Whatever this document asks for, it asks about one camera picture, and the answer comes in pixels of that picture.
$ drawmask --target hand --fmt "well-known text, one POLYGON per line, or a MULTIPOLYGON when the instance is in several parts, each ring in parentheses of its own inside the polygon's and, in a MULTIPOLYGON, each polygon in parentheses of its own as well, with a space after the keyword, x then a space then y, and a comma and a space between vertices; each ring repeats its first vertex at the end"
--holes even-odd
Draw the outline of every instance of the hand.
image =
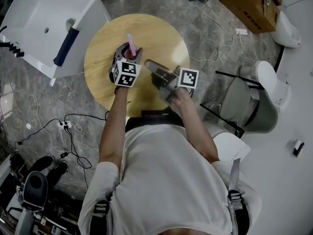
POLYGON ((182 105, 193 104, 190 94, 185 88, 176 89, 174 94, 175 95, 172 98, 172 102, 176 104, 178 108, 180 108, 182 105))

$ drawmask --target round wooden table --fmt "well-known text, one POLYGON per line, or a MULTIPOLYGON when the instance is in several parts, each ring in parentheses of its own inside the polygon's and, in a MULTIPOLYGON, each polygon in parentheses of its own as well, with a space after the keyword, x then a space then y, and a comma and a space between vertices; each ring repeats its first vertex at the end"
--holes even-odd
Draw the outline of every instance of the round wooden table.
POLYGON ((145 14, 130 14, 104 25, 93 37, 85 56, 85 78, 97 102, 110 110, 114 101, 115 85, 109 79, 109 68, 116 49, 127 42, 131 34, 134 45, 143 48, 141 71, 127 100, 128 117, 140 117, 142 110, 162 110, 167 105, 158 97, 151 83, 151 72, 144 66, 147 59, 170 70, 178 65, 189 68, 189 55, 180 34, 164 20, 145 14))

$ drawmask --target washbasin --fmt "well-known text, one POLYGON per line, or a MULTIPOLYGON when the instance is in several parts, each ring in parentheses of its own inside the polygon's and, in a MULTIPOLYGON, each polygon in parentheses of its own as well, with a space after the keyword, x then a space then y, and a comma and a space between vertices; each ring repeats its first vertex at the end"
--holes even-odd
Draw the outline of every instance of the washbasin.
POLYGON ((0 40, 20 48, 22 58, 48 77, 58 78, 83 71, 90 41, 109 20, 101 0, 13 0, 0 40))

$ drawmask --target gray tiled floor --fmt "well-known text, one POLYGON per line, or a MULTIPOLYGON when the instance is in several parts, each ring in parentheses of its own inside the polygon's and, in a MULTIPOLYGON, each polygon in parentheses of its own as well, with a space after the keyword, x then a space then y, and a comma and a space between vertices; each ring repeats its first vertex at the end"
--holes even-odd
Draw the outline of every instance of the gray tiled floor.
MULTIPOLYGON (((185 40, 190 57, 196 59, 216 59, 217 46, 230 45, 232 38, 227 35, 214 21, 205 17, 201 12, 184 0, 104 0, 112 18, 130 13, 146 13, 160 17, 174 26, 185 40)), ((207 4, 197 3, 197 6, 207 15, 214 18, 231 34, 235 28, 245 26, 230 13, 218 0, 210 0, 207 4)), ((275 64, 279 46, 274 43, 268 33, 243 36, 244 47, 253 60, 266 60, 275 64)), ((251 65, 253 62, 244 53, 240 46, 234 43, 232 48, 221 47, 220 58, 217 62, 196 62, 191 60, 191 68, 200 70, 198 87, 195 90, 194 102, 199 108, 199 113, 204 120, 214 120, 212 115, 202 109, 199 104, 206 102, 209 107, 217 109, 217 104, 223 99, 225 90, 231 81, 229 78, 218 76, 216 70, 229 73, 237 73, 242 65, 251 65)), ((42 124, 46 124, 52 118, 63 118, 67 113, 82 113, 104 118, 105 112, 100 104, 95 102, 91 95, 83 74, 57 79, 54 86, 49 87, 49 78, 27 64, 23 59, 15 59, 10 52, 0 49, 0 79, 1 88, 8 84, 6 68, 10 74, 11 82, 16 82, 18 92, 15 96, 19 107, 27 117, 31 111, 28 103, 28 95, 34 94, 38 98, 39 117, 42 124)), ((28 121, 13 103, 13 114, 4 122, 4 128, 12 144, 26 138, 40 128, 37 106, 34 97, 30 98, 33 119, 28 121)), ((77 139, 93 147, 97 147, 100 141, 104 121, 88 117, 68 117, 71 121, 79 123, 83 127, 81 133, 77 133, 77 139)), ((47 128, 52 135, 53 144, 57 149, 63 149, 57 121, 52 122, 47 128)), ((66 149, 70 149, 68 135, 63 132, 66 149)), ((81 156, 87 157, 92 163, 91 169, 86 169, 86 178, 89 183, 98 160, 98 151, 90 149, 83 144, 75 142, 77 151, 81 156)), ((50 137, 41 131, 32 136, 19 146, 22 156, 28 164, 46 154, 52 154, 59 158, 61 152, 51 147, 50 137)), ((65 158, 69 163, 69 173, 62 177, 57 188, 78 199, 83 199, 86 193, 84 173, 78 166, 76 159, 69 155, 65 158)))

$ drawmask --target pink marker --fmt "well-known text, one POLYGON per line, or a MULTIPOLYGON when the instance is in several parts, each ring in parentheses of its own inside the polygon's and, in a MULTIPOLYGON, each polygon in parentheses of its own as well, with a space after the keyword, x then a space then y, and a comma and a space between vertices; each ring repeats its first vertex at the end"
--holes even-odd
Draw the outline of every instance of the pink marker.
POLYGON ((128 39, 128 43, 129 43, 129 47, 131 49, 132 55, 136 57, 136 49, 135 49, 135 46, 133 44, 133 40, 130 34, 127 34, 127 39, 128 39))

